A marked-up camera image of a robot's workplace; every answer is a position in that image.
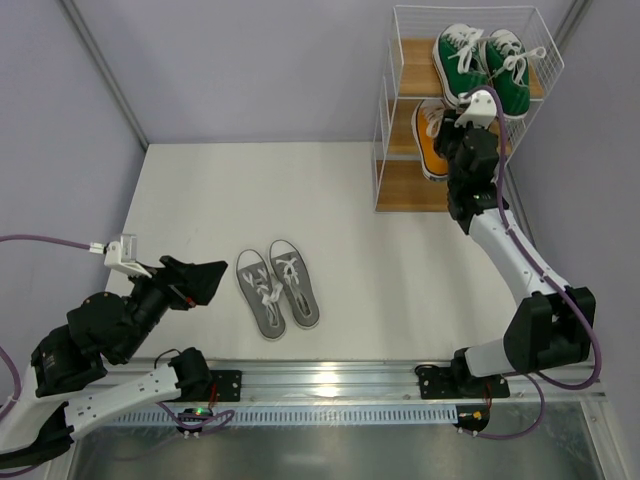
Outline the green sneaker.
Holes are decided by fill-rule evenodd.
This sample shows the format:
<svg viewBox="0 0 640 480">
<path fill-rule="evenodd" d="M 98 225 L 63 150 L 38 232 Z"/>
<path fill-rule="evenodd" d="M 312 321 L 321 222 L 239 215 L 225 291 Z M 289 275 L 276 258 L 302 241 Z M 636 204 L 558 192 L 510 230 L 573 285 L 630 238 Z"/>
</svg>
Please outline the green sneaker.
<svg viewBox="0 0 640 480">
<path fill-rule="evenodd" d="M 528 114 L 531 103 L 529 62 L 545 56 L 544 47 L 527 49 L 524 42 L 508 29 L 493 31 L 481 46 L 483 66 L 506 118 L 521 120 Z"/>
<path fill-rule="evenodd" d="M 449 25 L 436 38 L 432 58 L 449 108 L 459 105 L 461 95 L 490 83 L 480 56 L 486 40 L 482 29 L 464 23 Z"/>
</svg>

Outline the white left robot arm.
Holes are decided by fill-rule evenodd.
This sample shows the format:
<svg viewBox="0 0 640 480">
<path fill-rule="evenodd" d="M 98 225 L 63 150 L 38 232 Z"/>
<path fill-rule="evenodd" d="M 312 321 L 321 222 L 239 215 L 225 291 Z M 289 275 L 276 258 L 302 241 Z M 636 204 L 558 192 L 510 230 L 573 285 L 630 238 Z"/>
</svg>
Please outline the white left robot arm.
<svg viewBox="0 0 640 480">
<path fill-rule="evenodd" d="M 163 256 L 157 267 L 128 273 L 133 288 L 100 291 L 69 311 L 31 354 L 21 391 L 1 414 L 1 467 L 37 467 L 65 454 L 92 430 L 140 406 L 196 400 L 212 376 L 202 352 L 183 350 L 167 364 L 100 393 L 90 385 L 109 366 L 125 365 L 170 310 L 208 305 L 228 268 L 225 261 L 182 263 Z"/>
</svg>

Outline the orange sneaker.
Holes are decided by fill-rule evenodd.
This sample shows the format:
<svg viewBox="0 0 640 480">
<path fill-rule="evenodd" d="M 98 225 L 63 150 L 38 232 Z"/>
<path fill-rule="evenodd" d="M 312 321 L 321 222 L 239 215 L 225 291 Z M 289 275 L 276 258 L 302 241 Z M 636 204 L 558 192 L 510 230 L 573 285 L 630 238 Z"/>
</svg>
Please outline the orange sneaker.
<svg viewBox="0 0 640 480">
<path fill-rule="evenodd" d="M 447 179 L 448 166 L 434 151 L 444 104 L 440 100 L 424 99 L 415 107 L 411 117 L 413 138 L 419 151 L 423 175 L 431 181 Z"/>
</svg>

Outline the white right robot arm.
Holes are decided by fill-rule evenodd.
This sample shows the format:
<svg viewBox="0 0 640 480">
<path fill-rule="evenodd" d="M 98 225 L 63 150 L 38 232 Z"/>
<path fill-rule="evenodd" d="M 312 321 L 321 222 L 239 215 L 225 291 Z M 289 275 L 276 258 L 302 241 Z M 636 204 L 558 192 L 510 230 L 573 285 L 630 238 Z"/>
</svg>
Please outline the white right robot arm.
<svg viewBox="0 0 640 480">
<path fill-rule="evenodd" d="M 501 338 L 455 353 L 458 385 L 510 374 L 542 376 L 587 359 L 594 361 L 592 373 L 575 387 L 593 385 L 602 369 L 593 329 L 596 299 L 555 273 L 518 227 L 501 192 L 497 135 L 447 109 L 434 150 L 448 166 L 450 216 L 489 257 L 516 303 Z"/>
</svg>

